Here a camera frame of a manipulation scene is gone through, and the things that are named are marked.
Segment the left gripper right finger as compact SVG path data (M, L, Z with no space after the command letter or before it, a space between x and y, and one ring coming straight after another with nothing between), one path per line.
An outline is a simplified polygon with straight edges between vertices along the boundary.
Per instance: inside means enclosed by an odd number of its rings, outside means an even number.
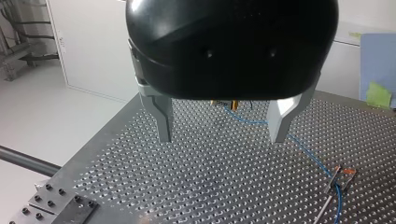
M319 77L301 94L286 99L272 100L269 104L266 119L270 140L273 143L285 141L291 122L310 104L318 84Z

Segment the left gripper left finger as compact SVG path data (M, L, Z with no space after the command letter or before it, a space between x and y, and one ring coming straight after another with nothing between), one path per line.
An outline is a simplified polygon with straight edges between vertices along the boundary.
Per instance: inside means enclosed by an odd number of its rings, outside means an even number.
M155 118L160 142L170 142L173 129L172 99L154 90L143 78L136 78L142 106Z

